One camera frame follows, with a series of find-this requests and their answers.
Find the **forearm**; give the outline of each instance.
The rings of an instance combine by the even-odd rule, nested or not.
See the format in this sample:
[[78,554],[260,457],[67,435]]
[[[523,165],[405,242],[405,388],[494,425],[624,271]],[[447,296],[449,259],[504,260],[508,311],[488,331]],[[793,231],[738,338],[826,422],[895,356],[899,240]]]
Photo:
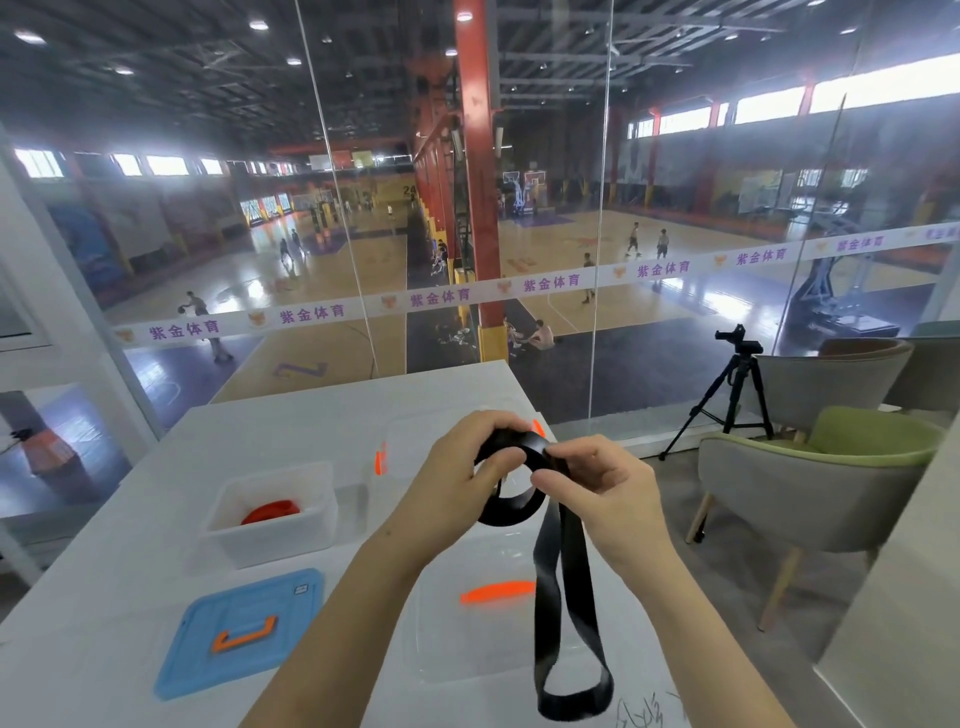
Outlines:
[[628,576],[657,631],[693,728],[795,728],[676,552],[653,578]]
[[240,728],[359,726],[420,567],[389,530],[360,547]]

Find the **yellow pillar base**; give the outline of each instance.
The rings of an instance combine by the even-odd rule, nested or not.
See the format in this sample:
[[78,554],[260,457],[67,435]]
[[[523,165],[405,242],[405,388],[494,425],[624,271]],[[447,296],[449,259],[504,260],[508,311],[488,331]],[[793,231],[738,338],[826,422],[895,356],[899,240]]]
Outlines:
[[503,359],[510,361],[510,350],[507,348],[507,328],[505,326],[477,329],[480,339],[480,361],[495,361]]

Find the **orange handle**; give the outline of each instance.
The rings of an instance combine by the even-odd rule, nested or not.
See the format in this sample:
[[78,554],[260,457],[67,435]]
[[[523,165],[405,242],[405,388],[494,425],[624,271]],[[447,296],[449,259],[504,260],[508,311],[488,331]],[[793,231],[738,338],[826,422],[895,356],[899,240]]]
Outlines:
[[213,646],[211,649],[214,654],[218,652],[223,652],[226,649],[232,649],[233,647],[239,647],[241,644],[247,644],[251,642],[256,642],[257,640],[262,640],[264,637],[270,635],[276,627],[276,615],[270,615],[267,617],[267,620],[263,623],[263,629],[257,632],[251,632],[249,635],[243,635],[242,637],[234,637],[232,640],[229,638],[229,632],[221,632],[217,635],[217,639],[213,641]]

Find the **right hand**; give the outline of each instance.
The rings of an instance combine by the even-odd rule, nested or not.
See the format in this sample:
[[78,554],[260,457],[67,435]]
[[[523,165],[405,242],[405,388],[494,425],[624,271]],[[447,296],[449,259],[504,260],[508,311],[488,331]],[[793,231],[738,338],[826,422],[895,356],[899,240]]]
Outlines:
[[603,435],[551,445],[547,452],[566,460],[572,479],[538,470],[531,482],[580,517],[600,555],[621,578],[652,577],[676,554],[649,465]]

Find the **person sitting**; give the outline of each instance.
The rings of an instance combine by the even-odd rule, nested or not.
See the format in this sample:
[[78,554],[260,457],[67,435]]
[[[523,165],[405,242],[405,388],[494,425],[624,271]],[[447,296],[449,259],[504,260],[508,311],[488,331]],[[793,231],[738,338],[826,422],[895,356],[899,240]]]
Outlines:
[[556,346],[553,340],[553,330],[543,322],[543,319],[537,319],[537,330],[530,334],[525,343],[542,352]]

